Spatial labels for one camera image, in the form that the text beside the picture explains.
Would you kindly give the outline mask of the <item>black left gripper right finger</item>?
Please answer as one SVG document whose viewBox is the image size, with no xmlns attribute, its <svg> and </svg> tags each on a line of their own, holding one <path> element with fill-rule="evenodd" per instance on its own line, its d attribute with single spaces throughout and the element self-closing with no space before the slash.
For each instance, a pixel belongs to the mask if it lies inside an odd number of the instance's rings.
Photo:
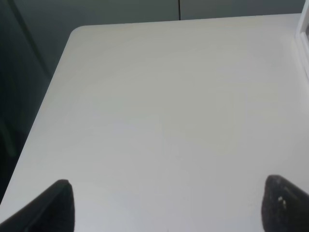
<svg viewBox="0 0 309 232">
<path fill-rule="evenodd" d="M 309 230 L 309 195 L 280 175 L 265 181 L 261 207 L 266 232 L 307 232 Z"/>
</svg>

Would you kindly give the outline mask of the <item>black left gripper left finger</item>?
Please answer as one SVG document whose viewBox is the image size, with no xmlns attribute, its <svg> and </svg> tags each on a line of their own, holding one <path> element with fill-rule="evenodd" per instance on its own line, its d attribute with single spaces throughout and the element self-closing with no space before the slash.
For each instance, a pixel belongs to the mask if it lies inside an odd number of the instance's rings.
<svg viewBox="0 0 309 232">
<path fill-rule="evenodd" d="M 75 204 L 72 185 L 60 179 L 0 224 L 2 232 L 73 232 Z"/>
</svg>

